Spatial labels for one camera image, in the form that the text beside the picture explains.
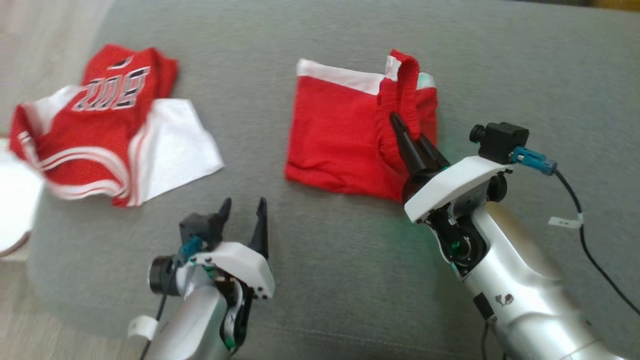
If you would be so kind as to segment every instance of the white stripe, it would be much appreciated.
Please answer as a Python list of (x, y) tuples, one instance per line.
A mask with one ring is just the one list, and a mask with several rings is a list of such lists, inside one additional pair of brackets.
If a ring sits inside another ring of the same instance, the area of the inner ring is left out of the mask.
[[(393, 56), (389, 56), (387, 58), (387, 71), (385, 71), (387, 78), (397, 81), (397, 72), (400, 64), (400, 61)], [(323, 80), (328, 83), (365, 92), (370, 95), (378, 95), (380, 92), (380, 82), (385, 78), (382, 74), (342, 69), (339, 67), (322, 65), (307, 59), (298, 60), (296, 73), (298, 76), (308, 76), (310, 78)], [(416, 90), (434, 87), (435, 83), (433, 81), (433, 77), (426, 72), (421, 72), (418, 77)]]
[(380, 81), (384, 78), (381, 74), (341, 69), (306, 59), (298, 60), (296, 73), (298, 76), (309, 76), (371, 95), (378, 94)]
[(133, 136), (131, 141), (129, 142), (129, 148), (127, 153), (129, 154), (129, 164), (131, 164), (131, 196), (129, 197), (129, 202), (127, 206), (135, 206), (138, 204), (136, 197), (140, 196), (140, 177), (138, 175), (138, 164), (136, 161), (136, 153), (138, 148), (140, 147), (140, 143), (145, 134), (145, 129), (148, 127), (148, 122), (150, 118), (150, 114), (153, 110), (149, 111), (147, 115), (147, 122), (142, 125), (140, 130)]
[(114, 196), (120, 191), (119, 184), (113, 180), (100, 180), (84, 185), (62, 185), (49, 181), (47, 185), (52, 193), (63, 199), (82, 199), (97, 193)]
[[(37, 159), (37, 155), (35, 154), (35, 149), (31, 141), (32, 139), (30, 137), (23, 139), (22, 147), (25, 150), (25, 154), (29, 162), (32, 162), (32, 166), (36, 168), (39, 172), (42, 173), (46, 170), (50, 170), (54, 167), (57, 167), (61, 163), (64, 163), (69, 160), (85, 159), (85, 160), (95, 161), (105, 166), (122, 183), (122, 186), (117, 186), (116, 188), (112, 189), (112, 191), (109, 192), (108, 194), (118, 197), (119, 199), (122, 199), (128, 196), (129, 194), (128, 172), (126, 171), (124, 164), (120, 161), (117, 155), (112, 153), (111, 151), (108, 151), (102, 147), (74, 147), (71, 149), (61, 151), (53, 156), (48, 157), (44, 161), (40, 162)], [(48, 181), (48, 182), (49, 184), (53, 184), (52, 188), (59, 188), (60, 186), (65, 186), (65, 185), (56, 184), (52, 181)], [(81, 190), (87, 191), (87, 190), (90, 190), (90, 188), (91, 187), (89, 188), (84, 187), (84, 188), (81, 188)]]
[(140, 158), (136, 157), (136, 160), (140, 162), (136, 162), (136, 168), (138, 169), (138, 187), (136, 192), (136, 205), (140, 206), (147, 199), (148, 196), (148, 184), (149, 184), (149, 173), (151, 164), (149, 161), (149, 149), (152, 148), (151, 144), (155, 143), (156, 138), (156, 130), (157, 127), (153, 126), (153, 124), (149, 124), (149, 120), (147, 119), (147, 126), (145, 130), (145, 135), (140, 142), (140, 149), (138, 150), (138, 154), (140, 154)]
[(50, 170), (68, 160), (87, 159), (105, 166), (121, 183), (122, 194), (118, 197), (126, 197), (129, 194), (129, 172), (122, 160), (113, 152), (94, 146), (72, 147), (49, 156), (40, 162), (43, 170)]

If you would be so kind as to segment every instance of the wooden floor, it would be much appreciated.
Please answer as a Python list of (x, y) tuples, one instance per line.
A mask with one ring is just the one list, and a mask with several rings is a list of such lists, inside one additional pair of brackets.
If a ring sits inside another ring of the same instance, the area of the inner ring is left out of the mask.
[[(113, 0), (0, 0), (0, 135), (13, 108), (79, 80)], [(138, 359), (141, 347), (79, 332), (47, 314), (26, 265), (0, 260), (0, 359)]]

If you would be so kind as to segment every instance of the blue connector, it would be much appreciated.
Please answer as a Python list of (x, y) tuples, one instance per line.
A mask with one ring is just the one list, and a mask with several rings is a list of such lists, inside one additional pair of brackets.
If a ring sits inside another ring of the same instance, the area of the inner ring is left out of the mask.
[(554, 174), (554, 170), (558, 166), (555, 161), (547, 160), (547, 157), (522, 146), (516, 146), (513, 149), (513, 155), (511, 155), (511, 162), (520, 163), (526, 167), (531, 167), (536, 170), (540, 170), (542, 174), (551, 176)]
[(198, 254), (202, 250), (202, 239), (197, 236), (190, 237), (189, 241), (182, 244), (178, 255), (182, 263), (186, 263), (187, 259), (195, 254)]

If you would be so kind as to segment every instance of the white trim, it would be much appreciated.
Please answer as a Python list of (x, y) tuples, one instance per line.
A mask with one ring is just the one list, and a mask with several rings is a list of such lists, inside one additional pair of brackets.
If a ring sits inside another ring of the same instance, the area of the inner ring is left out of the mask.
[(149, 124), (149, 120), (150, 119), (147, 119), (147, 123), (145, 123), (145, 134), (142, 137), (142, 141), (140, 141), (140, 148), (136, 156), (138, 168), (136, 206), (142, 205), (147, 200), (150, 182), (149, 174), (151, 173), (151, 166), (153, 165), (153, 163), (149, 161), (151, 156), (153, 156), (150, 149), (155, 148), (157, 140), (157, 127)]
[(298, 60), (296, 73), (298, 76), (309, 76), (371, 95), (380, 92), (380, 81), (384, 78), (381, 74), (322, 65), (307, 59)]
[(131, 166), (131, 196), (129, 197), (127, 206), (139, 206), (142, 204), (142, 202), (140, 201), (140, 188), (144, 187), (144, 185), (141, 183), (139, 169), (140, 164), (138, 164), (138, 157), (136, 155), (140, 153), (143, 147), (143, 143), (145, 142), (145, 138), (150, 127), (149, 121), (151, 120), (150, 114), (152, 113), (152, 109), (153, 105), (149, 110), (149, 113), (147, 114), (147, 121), (133, 136), (133, 138), (129, 142), (129, 148), (127, 149), (129, 164)]
[[(82, 192), (88, 192), (92, 195), (94, 193), (106, 193), (113, 197), (118, 197), (119, 199), (125, 198), (129, 194), (129, 173), (122, 163), (118, 156), (113, 152), (106, 150), (102, 147), (73, 147), (70, 149), (66, 149), (64, 151), (58, 152), (52, 156), (49, 156), (47, 159), (43, 161), (38, 161), (37, 155), (35, 153), (35, 148), (31, 143), (33, 141), (30, 136), (27, 136), (22, 139), (22, 148), (24, 149), (25, 155), (31, 165), (38, 170), (40, 173), (45, 172), (46, 170), (50, 170), (58, 165), (69, 161), (69, 160), (90, 160), (100, 163), (105, 166), (122, 184), (119, 186), (116, 182), (112, 180), (101, 180), (109, 182), (108, 186), (101, 181), (96, 181), (94, 183), (85, 184), (85, 185), (61, 185), (54, 183), (47, 179), (47, 184), (52, 189), (52, 192), (64, 199), (81, 199), (83, 197), (88, 196), (87, 194), (82, 194)], [(103, 188), (95, 188), (96, 186), (107, 187), (107, 189)]]
[(40, 162), (43, 171), (57, 167), (68, 160), (86, 159), (104, 165), (121, 183), (123, 196), (129, 194), (129, 172), (122, 160), (113, 152), (95, 146), (72, 147), (60, 151)]
[(55, 92), (49, 97), (43, 97), (34, 102), (24, 102), (23, 108), (27, 113), (27, 120), (31, 124), (36, 136), (41, 136), (51, 130), (53, 118), (65, 108), (83, 87), (68, 85)]
[(385, 65), (385, 78), (393, 81), (398, 81), (398, 70), (400, 70), (402, 63), (400, 60), (389, 55), (387, 56), (387, 64)]
[[(322, 65), (315, 61), (300, 59), (296, 66), (298, 76), (308, 76), (310, 78), (323, 80), (328, 83), (344, 86), (353, 90), (365, 92), (370, 95), (378, 95), (380, 92), (380, 82), (389, 78), (397, 81), (397, 72), (402, 63), (393, 56), (387, 57), (387, 69), (385, 75), (373, 74), (370, 72), (360, 72), (339, 67)], [(433, 76), (426, 72), (421, 72), (418, 77), (416, 90), (424, 88), (434, 88)]]
[(84, 185), (62, 185), (48, 181), (47, 186), (55, 196), (68, 200), (82, 199), (99, 193), (114, 197), (122, 191), (120, 185), (113, 180), (99, 180)]

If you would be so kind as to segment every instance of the red basketball jersey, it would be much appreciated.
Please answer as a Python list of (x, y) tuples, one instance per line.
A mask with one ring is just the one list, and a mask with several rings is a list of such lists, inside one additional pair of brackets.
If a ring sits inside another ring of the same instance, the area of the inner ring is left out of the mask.
[(10, 149), (60, 197), (105, 193), (126, 206), (147, 114), (169, 96), (176, 75), (177, 62), (156, 49), (109, 44), (89, 61), (81, 86), (17, 106)]

